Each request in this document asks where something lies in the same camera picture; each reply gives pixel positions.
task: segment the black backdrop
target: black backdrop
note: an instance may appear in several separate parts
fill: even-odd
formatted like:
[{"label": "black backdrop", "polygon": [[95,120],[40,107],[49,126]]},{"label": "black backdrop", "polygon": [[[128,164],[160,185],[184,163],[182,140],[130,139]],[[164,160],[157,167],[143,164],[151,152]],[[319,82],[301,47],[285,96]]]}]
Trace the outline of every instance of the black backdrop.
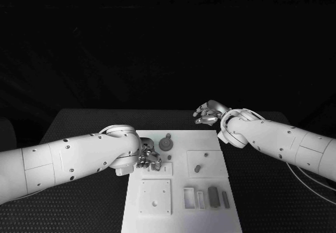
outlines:
[{"label": "black backdrop", "polygon": [[333,4],[3,4],[0,117],[19,146],[39,143],[62,108],[192,114],[210,99],[280,111],[293,125],[333,136],[334,16],[301,6]]}]

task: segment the white platform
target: white platform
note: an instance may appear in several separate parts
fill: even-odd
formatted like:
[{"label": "white platform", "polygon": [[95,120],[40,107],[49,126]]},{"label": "white platform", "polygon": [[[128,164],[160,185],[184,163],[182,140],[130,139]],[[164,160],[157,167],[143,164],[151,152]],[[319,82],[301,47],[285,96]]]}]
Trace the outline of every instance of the white platform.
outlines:
[{"label": "white platform", "polygon": [[[170,151],[161,151],[158,141],[167,133],[171,134],[173,148]],[[128,179],[121,233],[241,233],[226,165],[223,158],[219,160],[222,151],[216,131],[140,130],[137,134],[154,141],[154,150],[160,154],[163,162],[171,163],[171,167],[167,165],[163,173],[134,168]],[[202,163],[200,171],[193,173],[193,166],[199,163]],[[157,187],[141,187],[145,185],[143,183],[151,183],[151,180],[164,180],[166,185],[170,186],[163,187],[163,182],[158,182]],[[208,187],[210,186],[218,188],[220,201],[218,208],[212,208],[209,204]],[[195,209],[184,209],[183,188],[186,187],[195,190]],[[167,198],[164,194],[169,194],[169,188],[170,210],[169,203],[161,203]],[[197,191],[203,192],[205,210],[199,209]],[[223,206],[222,191],[228,193],[229,209],[225,209]],[[145,214],[140,213],[144,206],[147,207]],[[163,214],[163,209],[170,213],[167,212],[166,215],[151,214],[154,211]]]}]

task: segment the perforated surface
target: perforated surface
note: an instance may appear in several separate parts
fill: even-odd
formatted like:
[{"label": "perforated surface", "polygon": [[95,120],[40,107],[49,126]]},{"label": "perforated surface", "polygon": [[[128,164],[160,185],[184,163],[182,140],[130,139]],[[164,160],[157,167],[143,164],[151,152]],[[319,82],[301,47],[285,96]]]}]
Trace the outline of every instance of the perforated surface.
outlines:
[{"label": "perforated surface", "polygon": [[[209,130],[195,124],[193,110],[65,109],[40,143],[88,133],[108,125],[135,130]],[[278,112],[258,112],[265,119],[288,124]],[[238,149],[219,141],[242,232],[336,232],[336,206],[297,181],[285,163],[249,145]],[[298,172],[310,187],[332,200],[333,192]],[[46,189],[0,206],[0,233],[91,233],[121,231],[128,176],[114,169]]]}]

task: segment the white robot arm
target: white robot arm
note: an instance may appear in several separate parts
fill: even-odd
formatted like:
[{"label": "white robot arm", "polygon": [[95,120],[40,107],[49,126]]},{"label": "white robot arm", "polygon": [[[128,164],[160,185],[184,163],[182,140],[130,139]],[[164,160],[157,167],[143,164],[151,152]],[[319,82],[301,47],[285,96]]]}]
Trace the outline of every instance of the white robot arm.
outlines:
[{"label": "white robot arm", "polygon": [[153,164],[151,169],[160,170],[153,140],[140,138],[128,125],[114,125],[101,133],[0,152],[0,204],[107,167],[115,169],[118,176],[127,175],[135,163],[143,168]]},{"label": "white robot arm", "polygon": [[219,139],[235,147],[252,147],[275,159],[336,181],[336,140],[265,120],[248,109],[231,109],[210,100],[199,106],[195,121],[212,125],[220,119]]}]

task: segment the white board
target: white board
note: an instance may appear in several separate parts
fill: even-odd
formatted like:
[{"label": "white board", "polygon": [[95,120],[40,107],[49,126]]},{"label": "white board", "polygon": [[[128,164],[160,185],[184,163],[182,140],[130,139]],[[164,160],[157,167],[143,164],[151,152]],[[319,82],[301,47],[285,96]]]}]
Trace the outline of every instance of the white board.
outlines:
[{"label": "white board", "polygon": [[[166,134],[171,134],[173,148],[161,151],[158,141]],[[125,197],[124,218],[121,233],[241,233],[236,206],[229,186],[228,176],[189,177],[187,151],[220,151],[215,130],[200,131],[137,131],[140,137],[148,137],[154,141],[154,150],[160,154],[164,163],[171,163],[171,176],[144,176],[144,168],[134,168],[130,174]],[[170,215],[141,215],[140,209],[140,185],[143,180],[170,180]],[[208,187],[218,188],[220,207],[212,208],[209,204]],[[195,209],[184,208],[183,188],[193,188]],[[197,192],[203,192],[205,209],[199,209]],[[228,194],[229,209],[225,209],[222,191]]]}]

